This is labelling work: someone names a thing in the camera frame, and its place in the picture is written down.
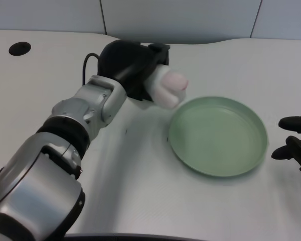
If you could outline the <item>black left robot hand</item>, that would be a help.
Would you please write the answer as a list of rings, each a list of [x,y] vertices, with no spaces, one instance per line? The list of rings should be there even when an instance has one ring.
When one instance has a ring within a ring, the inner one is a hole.
[[[134,41],[113,41],[99,56],[97,75],[117,81],[130,98],[152,101],[143,84],[158,65],[169,64],[169,49],[169,45],[160,43],[144,46]]]

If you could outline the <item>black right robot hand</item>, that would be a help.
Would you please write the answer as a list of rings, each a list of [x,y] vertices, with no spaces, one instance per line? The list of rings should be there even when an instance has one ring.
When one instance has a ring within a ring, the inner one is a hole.
[[[284,130],[301,134],[301,116],[284,117],[279,121],[278,126]],[[294,136],[287,137],[285,146],[273,151],[271,157],[275,160],[295,159],[299,163],[301,171],[301,140]]]

